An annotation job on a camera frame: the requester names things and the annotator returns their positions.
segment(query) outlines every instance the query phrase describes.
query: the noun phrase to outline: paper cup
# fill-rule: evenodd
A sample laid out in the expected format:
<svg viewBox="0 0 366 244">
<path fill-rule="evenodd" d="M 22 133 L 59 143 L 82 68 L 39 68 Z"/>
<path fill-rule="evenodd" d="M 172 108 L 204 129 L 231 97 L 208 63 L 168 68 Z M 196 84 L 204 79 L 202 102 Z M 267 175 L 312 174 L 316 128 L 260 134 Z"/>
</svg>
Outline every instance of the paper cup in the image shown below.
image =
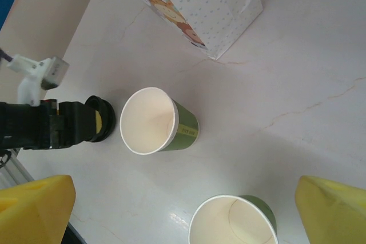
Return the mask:
<svg viewBox="0 0 366 244">
<path fill-rule="evenodd" d="M 189 244 L 279 244 L 275 215 L 260 198 L 218 195 L 194 213 Z"/>
<path fill-rule="evenodd" d="M 133 94 L 120 119 L 122 139 L 134 153 L 188 148 L 197 140 L 196 117 L 159 88 L 148 87 Z"/>
</svg>

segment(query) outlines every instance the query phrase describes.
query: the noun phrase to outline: white table surface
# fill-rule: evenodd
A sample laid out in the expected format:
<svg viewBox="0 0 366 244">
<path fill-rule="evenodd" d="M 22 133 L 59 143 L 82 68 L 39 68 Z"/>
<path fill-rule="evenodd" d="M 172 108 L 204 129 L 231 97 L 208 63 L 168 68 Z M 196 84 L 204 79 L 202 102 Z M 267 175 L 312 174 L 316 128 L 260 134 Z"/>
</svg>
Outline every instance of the white table surface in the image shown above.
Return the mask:
<svg viewBox="0 0 366 244">
<path fill-rule="evenodd" d="M 38 179 L 70 174 L 71 223 L 87 243 L 187 243 L 195 209 L 216 194 L 253 194 L 273 209 L 281 243 L 308 243 L 294 194 L 301 175 L 366 189 L 366 0 L 262 0 L 263 13 L 207 59 L 139 0 L 91 0 L 47 94 L 116 113 L 157 86 L 196 114 L 184 151 L 135 155 L 117 129 L 102 143 L 23 151 Z"/>
</svg>

